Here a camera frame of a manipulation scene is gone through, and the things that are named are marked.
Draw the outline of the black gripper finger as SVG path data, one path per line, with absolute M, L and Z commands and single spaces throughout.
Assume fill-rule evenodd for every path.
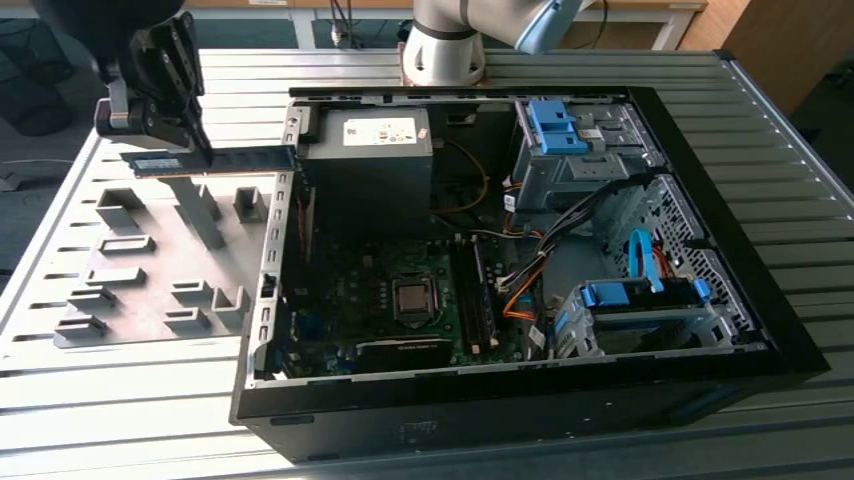
M 137 40 L 130 125 L 154 149 L 178 154 L 183 167 L 207 167 L 213 147 L 202 122 L 205 85 L 193 14 L 179 13 Z

